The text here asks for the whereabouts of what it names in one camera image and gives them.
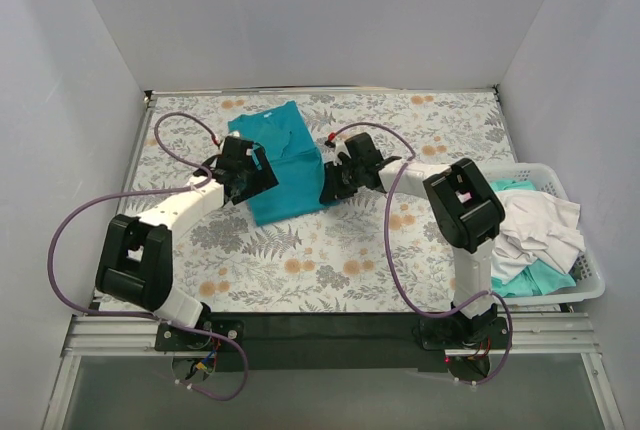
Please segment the teal t-shirt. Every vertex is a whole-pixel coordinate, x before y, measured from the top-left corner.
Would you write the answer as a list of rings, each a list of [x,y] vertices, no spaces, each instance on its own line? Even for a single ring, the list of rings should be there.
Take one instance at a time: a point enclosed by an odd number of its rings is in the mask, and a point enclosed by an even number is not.
[[[258,226],[314,213],[325,206],[319,198],[324,186],[322,155],[295,102],[257,114],[243,114],[228,129],[259,143],[278,184],[249,200]]]

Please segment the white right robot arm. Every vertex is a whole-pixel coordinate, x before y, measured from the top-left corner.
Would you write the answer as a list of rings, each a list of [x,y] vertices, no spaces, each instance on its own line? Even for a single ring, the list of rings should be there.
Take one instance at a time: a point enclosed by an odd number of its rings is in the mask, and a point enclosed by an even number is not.
[[[428,201],[437,228],[451,246],[456,287],[451,308],[422,312],[418,335],[426,348],[488,344],[493,330],[506,332],[491,287],[491,255],[505,210],[477,165],[463,158],[427,165],[414,158],[385,157],[367,133],[342,144],[329,135],[334,152],[324,166],[323,204],[337,203],[367,188]]]

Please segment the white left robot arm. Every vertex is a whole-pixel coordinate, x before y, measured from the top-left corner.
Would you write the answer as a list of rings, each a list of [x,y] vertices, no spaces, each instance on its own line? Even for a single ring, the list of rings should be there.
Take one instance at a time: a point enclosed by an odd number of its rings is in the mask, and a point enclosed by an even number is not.
[[[278,185],[264,147],[233,133],[193,172],[185,190],[135,216],[109,223],[97,289],[185,328],[201,329],[209,308],[173,281],[173,243],[199,220]]]

